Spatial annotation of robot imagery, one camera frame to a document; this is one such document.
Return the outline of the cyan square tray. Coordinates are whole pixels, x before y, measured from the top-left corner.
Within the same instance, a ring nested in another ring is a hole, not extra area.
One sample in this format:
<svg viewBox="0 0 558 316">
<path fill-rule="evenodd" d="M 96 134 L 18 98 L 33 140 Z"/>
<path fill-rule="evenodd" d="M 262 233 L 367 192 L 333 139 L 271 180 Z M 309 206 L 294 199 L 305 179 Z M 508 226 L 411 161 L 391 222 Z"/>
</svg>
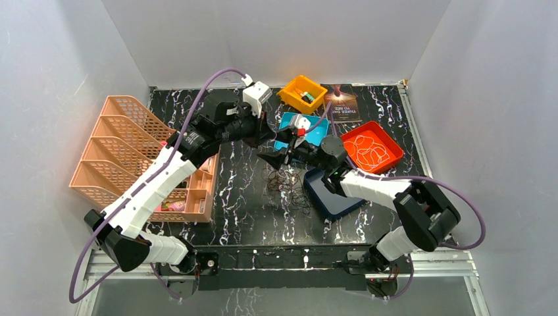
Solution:
<svg viewBox="0 0 558 316">
<path fill-rule="evenodd" d="M 327 118 L 285 112 L 280 120 L 280 125 L 277 131 L 278 136 L 276 137 L 274 143 L 274 149 L 276 151 L 280 151 L 281 149 L 288 147 L 288 143 L 282 141 L 284 139 L 282 132 L 287 130 L 292 123 L 295 121 L 298 122 L 299 120 L 302 121 L 303 126 L 307 128 L 305 140 L 310 144 L 319 146 L 322 139 L 328 134 L 329 121 Z"/>
</svg>

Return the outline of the orange square tray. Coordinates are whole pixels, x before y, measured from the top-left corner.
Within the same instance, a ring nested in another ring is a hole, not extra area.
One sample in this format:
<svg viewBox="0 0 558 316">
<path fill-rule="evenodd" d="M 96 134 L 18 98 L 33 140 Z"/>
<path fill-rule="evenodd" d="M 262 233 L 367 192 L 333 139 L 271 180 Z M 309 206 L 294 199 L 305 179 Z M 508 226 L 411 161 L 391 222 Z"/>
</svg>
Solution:
<svg viewBox="0 0 558 316">
<path fill-rule="evenodd" d="M 385 173 L 404 156 L 395 140 L 374 121 L 354 128 L 340 138 L 351 161 L 367 173 Z"/>
</svg>

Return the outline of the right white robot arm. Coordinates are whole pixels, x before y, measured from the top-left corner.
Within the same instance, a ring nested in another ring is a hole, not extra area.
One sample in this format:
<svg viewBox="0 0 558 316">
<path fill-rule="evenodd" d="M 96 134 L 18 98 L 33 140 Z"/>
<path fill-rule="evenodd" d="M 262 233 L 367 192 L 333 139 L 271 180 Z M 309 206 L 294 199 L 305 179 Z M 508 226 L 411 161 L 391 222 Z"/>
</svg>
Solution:
<svg viewBox="0 0 558 316">
<path fill-rule="evenodd" d="M 431 178 L 396 180 L 380 178 L 354 169 L 340 137 L 328 135 L 319 145 L 302 140 L 284 129 L 289 141 L 279 151 L 259 152 L 259 158 L 278 170 L 292 160 L 323 171 L 322 183 L 332 194 L 371 201 L 397 213 L 401 225 L 369 248 L 362 262 L 386 273 L 402 255 L 415 250 L 434 251 L 457 226 L 461 216 Z"/>
</svg>

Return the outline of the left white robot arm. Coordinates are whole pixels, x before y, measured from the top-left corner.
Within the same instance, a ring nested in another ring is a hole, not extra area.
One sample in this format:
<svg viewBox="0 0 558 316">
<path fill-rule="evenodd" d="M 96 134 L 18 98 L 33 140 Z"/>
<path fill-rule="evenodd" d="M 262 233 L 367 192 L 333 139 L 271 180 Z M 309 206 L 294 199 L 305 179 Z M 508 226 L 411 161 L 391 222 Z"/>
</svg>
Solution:
<svg viewBox="0 0 558 316">
<path fill-rule="evenodd" d="M 198 95 L 180 130 L 173 133 L 147 170 L 102 210 L 90 210 L 84 222 L 91 230 L 86 247 L 99 246 L 121 271 L 144 263 L 166 263 L 188 274 L 197 265 L 197 251 L 185 239 L 143 230 L 156 208 L 220 145 L 243 141 L 252 147 L 273 139 L 263 105 L 271 92 L 247 88 L 242 97 L 225 91 Z"/>
</svg>

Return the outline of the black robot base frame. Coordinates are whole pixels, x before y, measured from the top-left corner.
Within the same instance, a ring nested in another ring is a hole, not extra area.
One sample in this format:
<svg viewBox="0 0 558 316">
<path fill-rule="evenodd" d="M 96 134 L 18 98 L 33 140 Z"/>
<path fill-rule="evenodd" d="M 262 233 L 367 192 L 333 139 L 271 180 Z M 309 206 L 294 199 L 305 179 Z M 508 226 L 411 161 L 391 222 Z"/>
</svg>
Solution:
<svg viewBox="0 0 558 316">
<path fill-rule="evenodd" d="M 408 256 L 388 263 L 368 246 L 199 246 L 185 271 L 158 263 L 159 276 L 195 290 L 233 288 L 340 288 L 392 298 L 403 293 L 414 272 Z"/>
</svg>

